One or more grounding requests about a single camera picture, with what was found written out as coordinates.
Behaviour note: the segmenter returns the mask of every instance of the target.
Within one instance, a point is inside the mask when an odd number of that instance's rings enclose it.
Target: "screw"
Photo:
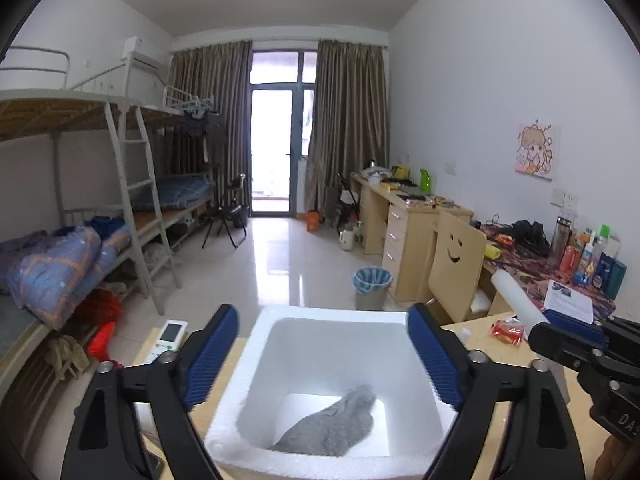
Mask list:
[[[178,352],[175,352],[173,350],[166,350],[160,354],[158,361],[161,362],[162,364],[172,363],[175,361],[175,358],[177,357],[177,355],[178,355]]]
[[[98,373],[105,374],[107,372],[111,372],[113,370],[113,363],[111,361],[102,361],[98,365]]]
[[[486,354],[481,350],[472,350],[471,352],[469,352],[468,355],[469,355],[469,359],[471,359],[473,362],[478,364],[485,363],[489,360]]]
[[[548,372],[549,367],[542,359],[533,359],[531,367],[537,372]]]

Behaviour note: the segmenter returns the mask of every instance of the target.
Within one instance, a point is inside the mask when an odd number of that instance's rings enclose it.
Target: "blue gripper pad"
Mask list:
[[[602,330],[595,325],[588,325],[573,317],[565,316],[553,310],[545,310],[545,317],[551,325],[589,341],[594,348],[605,350],[607,343]]]
[[[434,333],[434,330],[442,329],[429,326],[420,311],[418,311],[417,306],[412,306],[409,309],[406,328],[409,338],[414,344],[415,351],[431,377],[431,382],[440,400],[450,404],[459,412],[464,402],[460,391],[460,372],[454,364],[452,356],[444,348],[442,340]],[[458,339],[454,333],[448,333],[456,340]],[[462,347],[464,354],[466,354],[462,343],[459,341],[458,343]]]
[[[182,395],[182,402],[188,411],[207,399],[220,368],[231,350],[231,345],[238,335],[238,312],[231,305],[220,306],[218,312],[201,332],[204,333],[202,335],[206,340],[202,343],[199,354],[184,373],[186,388]]]

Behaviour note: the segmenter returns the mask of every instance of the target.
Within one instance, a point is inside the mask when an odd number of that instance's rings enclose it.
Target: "curtain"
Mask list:
[[[174,54],[169,81],[172,86],[212,98],[227,130],[225,162],[219,174],[218,192],[240,173],[246,185],[239,195],[243,204],[251,196],[251,110],[249,73],[252,63],[250,41],[224,43]],[[167,168],[174,173],[198,171],[202,145],[187,135],[167,136]]]
[[[305,206],[324,211],[336,173],[348,178],[371,160],[388,163],[382,47],[320,41]]]

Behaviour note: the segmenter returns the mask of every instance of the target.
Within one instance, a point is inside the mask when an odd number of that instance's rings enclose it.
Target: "trash can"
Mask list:
[[[381,267],[358,270],[351,278],[356,289],[356,310],[382,310],[392,281],[391,273]]]

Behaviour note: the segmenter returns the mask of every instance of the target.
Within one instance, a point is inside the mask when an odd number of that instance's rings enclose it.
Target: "balcony door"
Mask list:
[[[316,82],[316,52],[254,52],[251,70],[252,214],[294,216],[303,186]]]

